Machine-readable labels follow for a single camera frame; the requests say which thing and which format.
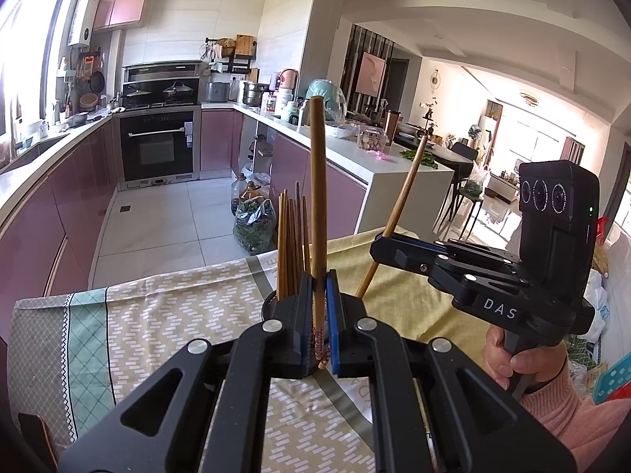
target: oven handle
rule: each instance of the oven handle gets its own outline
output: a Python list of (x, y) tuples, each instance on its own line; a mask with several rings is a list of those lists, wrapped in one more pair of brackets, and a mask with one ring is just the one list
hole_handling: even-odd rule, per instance
[(177, 133), (177, 132), (185, 132), (185, 128), (178, 128), (176, 130), (162, 130), (161, 132), (147, 132), (147, 133), (128, 133), (129, 137), (143, 137), (144, 135), (158, 135), (161, 133)]

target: hand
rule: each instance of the hand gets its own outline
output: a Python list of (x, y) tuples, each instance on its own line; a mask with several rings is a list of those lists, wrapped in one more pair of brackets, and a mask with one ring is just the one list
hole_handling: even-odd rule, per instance
[(524, 350), (511, 357), (510, 352), (504, 350), (504, 329), (490, 325), (482, 357), (484, 370), (502, 388), (507, 389), (513, 372), (534, 373), (535, 382), (554, 379), (566, 363), (567, 349), (566, 344), (561, 341), (556, 347)]

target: kitchen sink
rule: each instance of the kitchen sink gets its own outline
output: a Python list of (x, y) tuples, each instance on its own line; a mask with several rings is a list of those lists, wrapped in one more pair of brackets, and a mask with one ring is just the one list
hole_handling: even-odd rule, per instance
[(0, 174), (7, 173), (19, 167), (24, 167), (24, 165), (30, 164), (34, 159), (40, 156), (40, 154), (48, 151), (53, 145), (58, 143), (59, 140), (66, 136), (67, 134), (57, 135), (56, 137), (44, 138), (40, 140), (35, 145), (27, 149), (26, 152), (22, 153), (19, 157), (8, 164), (4, 169), (0, 169)]

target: white countertop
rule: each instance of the white countertop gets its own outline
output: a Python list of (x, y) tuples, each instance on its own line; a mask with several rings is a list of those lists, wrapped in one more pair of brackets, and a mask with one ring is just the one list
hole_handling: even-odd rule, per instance
[[(233, 108), (244, 115), (257, 119), (257, 121), (264, 123), (305, 147), (311, 146), (311, 135), (308, 126), (294, 126), (277, 119), (272, 113), (260, 113), (260, 108), (252, 108), (235, 102), (203, 103), (201, 108), (202, 110)], [(326, 158), (357, 178), (365, 181), (365, 183), (370, 183), (376, 174), (407, 173), (409, 171), (410, 161), (399, 155), (400, 151), (405, 150), (404, 147), (398, 144), (392, 144), (392, 146), (386, 148), (386, 150), (385, 153), (388, 155), (388, 158), (380, 160), (373, 154), (359, 149), (354, 139), (344, 140), (342, 138), (326, 137)], [(451, 169), (441, 164), (439, 164), (438, 169), (432, 169), (422, 165), (418, 168), (419, 172), (433, 172), (436, 170), (451, 171)]]
[(67, 131), (67, 135), (53, 144), (47, 151), (40, 154), (31, 163), (18, 167), (13, 171), (0, 175), (0, 225), (13, 211), (13, 208), (20, 202), (37, 181), (64, 156), (77, 145), (83, 138), (91, 134), (99, 126), (112, 119), (107, 116), (99, 121), (84, 124)]

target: oven door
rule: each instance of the oven door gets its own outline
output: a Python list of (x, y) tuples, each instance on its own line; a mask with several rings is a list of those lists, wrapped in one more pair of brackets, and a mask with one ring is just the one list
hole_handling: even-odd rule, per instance
[(121, 117), (125, 181), (193, 172), (193, 112)]

